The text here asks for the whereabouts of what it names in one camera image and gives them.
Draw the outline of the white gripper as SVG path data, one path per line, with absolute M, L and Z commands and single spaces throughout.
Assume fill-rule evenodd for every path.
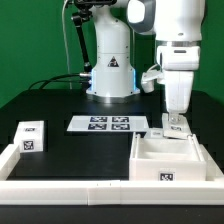
M 169 121 L 175 123 L 171 113 L 178 114 L 176 123 L 181 121 L 179 114 L 189 106 L 194 72 L 199 68 L 200 47 L 159 46 L 156 54 L 165 82 L 166 108 Z

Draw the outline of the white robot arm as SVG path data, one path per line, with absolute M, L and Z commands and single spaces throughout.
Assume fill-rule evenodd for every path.
M 97 64 L 88 92 L 106 101 L 136 93 L 130 32 L 154 35 L 160 69 L 145 72 L 142 87 L 151 92 L 156 82 L 165 85 L 168 119 L 177 123 L 188 109 L 194 71 L 199 67 L 205 0 L 115 0 L 115 5 L 126 9 L 126 24 L 116 20 L 105 3 L 96 3 L 92 9 Z

